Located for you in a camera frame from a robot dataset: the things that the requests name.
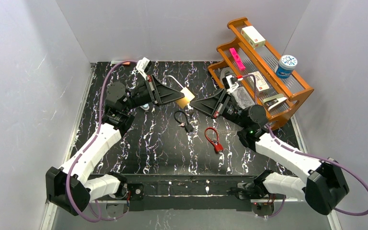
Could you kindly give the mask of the black cable padlock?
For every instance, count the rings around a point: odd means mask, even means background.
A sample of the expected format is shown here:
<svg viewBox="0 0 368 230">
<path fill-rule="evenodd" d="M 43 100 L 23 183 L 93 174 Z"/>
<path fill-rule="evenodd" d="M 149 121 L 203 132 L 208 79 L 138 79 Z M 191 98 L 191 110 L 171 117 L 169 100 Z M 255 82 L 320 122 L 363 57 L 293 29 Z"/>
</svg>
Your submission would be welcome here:
<svg viewBox="0 0 368 230">
<path fill-rule="evenodd" d="M 183 115 L 184 116 L 184 121 L 180 120 L 178 118 L 178 115 Z M 187 114 L 184 112 L 184 111 L 181 111 L 181 110 L 178 110 L 178 111 L 175 111 L 174 114 L 173 114 L 173 117 L 175 119 L 175 121 L 180 124 L 180 123 L 185 123 L 185 126 L 183 127 L 186 131 L 186 133 L 191 133 L 193 132 L 194 128 L 193 126 L 190 124 L 189 122 L 189 119 L 188 119 L 188 116 Z"/>
</svg>

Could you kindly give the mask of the silver brass-lock keys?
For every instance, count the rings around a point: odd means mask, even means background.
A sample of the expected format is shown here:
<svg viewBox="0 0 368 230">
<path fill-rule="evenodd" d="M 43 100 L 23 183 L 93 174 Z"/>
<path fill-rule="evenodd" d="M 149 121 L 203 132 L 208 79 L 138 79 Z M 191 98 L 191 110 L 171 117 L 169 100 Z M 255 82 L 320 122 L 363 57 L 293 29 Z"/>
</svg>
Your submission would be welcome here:
<svg viewBox="0 0 368 230">
<path fill-rule="evenodd" d="M 193 107 L 188 106 L 187 107 L 187 114 L 189 115 L 190 118 L 193 117 L 194 113 L 195 113 L 195 111 L 194 111 Z"/>
</svg>

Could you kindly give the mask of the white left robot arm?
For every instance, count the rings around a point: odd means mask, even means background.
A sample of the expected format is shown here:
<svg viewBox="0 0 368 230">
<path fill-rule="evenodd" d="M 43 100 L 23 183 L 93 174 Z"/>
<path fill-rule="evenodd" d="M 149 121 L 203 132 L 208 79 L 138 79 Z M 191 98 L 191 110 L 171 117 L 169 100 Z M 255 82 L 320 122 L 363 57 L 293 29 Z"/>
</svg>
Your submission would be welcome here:
<svg viewBox="0 0 368 230">
<path fill-rule="evenodd" d="M 160 106 L 184 98 L 182 92 L 163 85 L 154 76 L 140 79 L 132 91 L 121 82 L 113 82 L 105 96 L 97 131 L 68 161 L 46 172 L 48 201 L 74 216 L 82 216 L 90 202 L 98 198 L 110 194 L 121 196 L 121 189 L 127 184 L 121 174 L 109 172 L 95 179 L 89 176 L 131 128 L 135 117 L 130 111 L 149 103 Z"/>
</svg>

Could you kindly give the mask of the brass padlock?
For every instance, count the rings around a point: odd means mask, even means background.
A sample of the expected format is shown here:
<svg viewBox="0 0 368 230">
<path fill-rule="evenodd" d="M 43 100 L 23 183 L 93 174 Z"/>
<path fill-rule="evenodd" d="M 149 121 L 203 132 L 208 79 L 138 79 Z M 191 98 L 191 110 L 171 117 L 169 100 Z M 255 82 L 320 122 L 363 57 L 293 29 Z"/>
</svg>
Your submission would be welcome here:
<svg viewBox="0 0 368 230">
<path fill-rule="evenodd" d="M 195 98 L 195 95 L 187 87 L 183 86 L 174 76 L 166 75 L 165 78 L 173 79 L 181 87 L 180 92 L 184 94 L 184 97 L 175 102 L 180 108 L 184 109 Z"/>
</svg>

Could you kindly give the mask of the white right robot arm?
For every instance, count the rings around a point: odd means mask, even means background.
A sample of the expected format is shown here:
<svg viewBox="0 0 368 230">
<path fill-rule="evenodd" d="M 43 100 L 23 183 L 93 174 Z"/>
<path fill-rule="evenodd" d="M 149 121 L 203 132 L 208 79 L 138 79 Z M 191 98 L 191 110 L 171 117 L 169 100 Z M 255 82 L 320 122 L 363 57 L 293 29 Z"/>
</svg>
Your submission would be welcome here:
<svg viewBox="0 0 368 230">
<path fill-rule="evenodd" d="M 190 106 L 213 119 L 222 116 L 240 126 L 242 129 L 237 135 L 243 146 L 293 172 L 293 176 L 289 176 L 264 171 L 255 178 L 252 193 L 297 198 L 322 215 L 328 215 L 349 193 L 345 176 L 335 160 L 309 157 L 270 134 L 263 106 L 254 104 L 242 109 L 225 89 L 208 98 L 194 100 Z"/>
</svg>

